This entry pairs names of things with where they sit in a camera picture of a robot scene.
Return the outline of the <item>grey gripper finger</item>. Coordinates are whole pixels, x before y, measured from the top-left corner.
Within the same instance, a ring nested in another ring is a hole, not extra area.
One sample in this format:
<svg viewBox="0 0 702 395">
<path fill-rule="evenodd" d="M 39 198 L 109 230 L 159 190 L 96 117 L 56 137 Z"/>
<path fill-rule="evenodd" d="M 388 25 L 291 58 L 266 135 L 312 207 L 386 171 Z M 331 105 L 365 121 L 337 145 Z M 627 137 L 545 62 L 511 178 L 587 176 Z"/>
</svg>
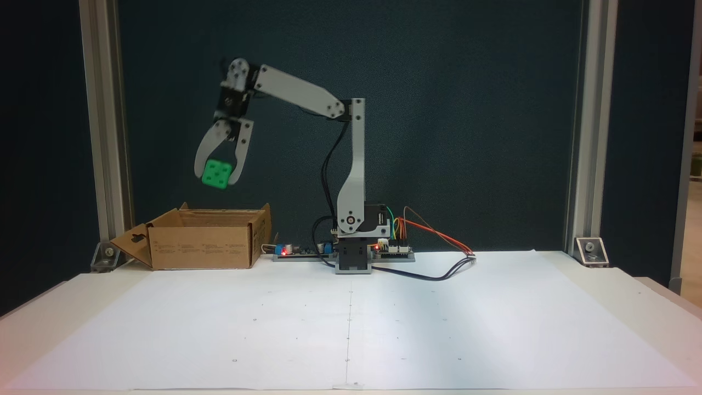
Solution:
<svg viewBox="0 0 702 395">
<path fill-rule="evenodd" d="M 217 120 L 211 125 L 200 142 L 195 156 L 195 176 L 205 180 L 206 163 L 211 154 L 228 139 L 231 127 L 228 120 Z"/>
<path fill-rule="evenodd" d="M 228 185 L 235 185 L 244 169 L 249 143 L 254 128 L 254 122 L 248 119 L 236 119 L 230 121 L 230 134 L 228 140 L 235 143 L 235 165 L 231 170 Z"/>
</svg>

